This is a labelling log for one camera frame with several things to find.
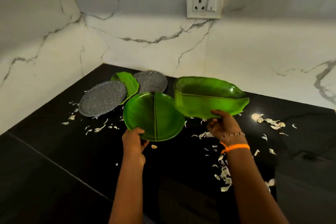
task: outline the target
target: hand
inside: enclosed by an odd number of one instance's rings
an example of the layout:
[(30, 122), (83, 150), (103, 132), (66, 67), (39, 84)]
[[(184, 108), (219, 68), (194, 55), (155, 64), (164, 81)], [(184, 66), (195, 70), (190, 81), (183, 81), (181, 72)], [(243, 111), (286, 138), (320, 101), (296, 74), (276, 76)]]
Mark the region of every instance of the hand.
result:
[(122, 136), (123, 146), (124, 146), (124, 157), (123, 160), (139, 161), (143, 166), (145, 164), (145, 156), (142, 151), (148, 145), (149, 141), (141, 143), (139, 134), (143, 134), (145, 131), (139, 127), (129, 131), (126, 129)]
[(229, 136), (229, 134), (242, 133), (242, 130), (232, 115), (221, 110), (212, 110), (211, 112), (212, 114), (220, 116), (220, 119), (213, 118), (208, 120), (207, 129), (214, 137), (227, 146), (236, 143), (247, 143), (244, 135)]

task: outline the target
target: marble wall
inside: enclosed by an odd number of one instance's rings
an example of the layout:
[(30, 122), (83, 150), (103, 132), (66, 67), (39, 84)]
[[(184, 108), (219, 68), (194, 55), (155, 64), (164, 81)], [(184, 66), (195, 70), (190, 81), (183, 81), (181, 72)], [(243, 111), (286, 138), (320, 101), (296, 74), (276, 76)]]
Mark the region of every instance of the marble wall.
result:
[(102, 64), (74, 0), (0, 0), (0, 134)]
[(217, 21), (186, 19), (185, 0), (75, 1), (105, 63), (336, 107), (335, 0), (225, 0)]

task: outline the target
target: electrical outlet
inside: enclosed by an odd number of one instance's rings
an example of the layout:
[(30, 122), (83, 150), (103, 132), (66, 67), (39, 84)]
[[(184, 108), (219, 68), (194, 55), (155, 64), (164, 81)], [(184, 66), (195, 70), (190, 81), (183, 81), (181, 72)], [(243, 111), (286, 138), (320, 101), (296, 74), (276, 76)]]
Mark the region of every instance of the electrical outlet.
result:
[(220, 19), (224, 0), (187, 0), (187, 18)]
[(192, 0), (192, 10), (194, 12), (205, 12), (208, 8), (208, 0)]

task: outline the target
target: gray plate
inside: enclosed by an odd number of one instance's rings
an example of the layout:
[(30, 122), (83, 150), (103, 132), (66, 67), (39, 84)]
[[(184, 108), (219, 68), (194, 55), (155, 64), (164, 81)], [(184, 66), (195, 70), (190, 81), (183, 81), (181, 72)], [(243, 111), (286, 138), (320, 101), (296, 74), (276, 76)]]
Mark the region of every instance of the gray plate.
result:
[(108, 81), (88, 90), (79, 102), (79, 112), (87, 117), (100, 116), (116, 108), (126, 96), (122, 82)]
[(167, 88), (167, 78), (157, 71), (141, 71), (133, 75), (139, 83), (138, 93), (155, 91), (163, 93)]

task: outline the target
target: forearm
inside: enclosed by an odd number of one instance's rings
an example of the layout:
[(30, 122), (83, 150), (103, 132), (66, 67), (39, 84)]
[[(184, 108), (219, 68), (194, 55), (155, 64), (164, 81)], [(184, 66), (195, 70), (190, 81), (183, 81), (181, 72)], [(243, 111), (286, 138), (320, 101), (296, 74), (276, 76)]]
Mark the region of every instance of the forearm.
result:
[(134, 159), (123, 159), (109, 224), (142, 223), (143, 167)]
[(249, 149), (227, 152), (227, 161), (242, 224), (288, 224), (268, 191)]

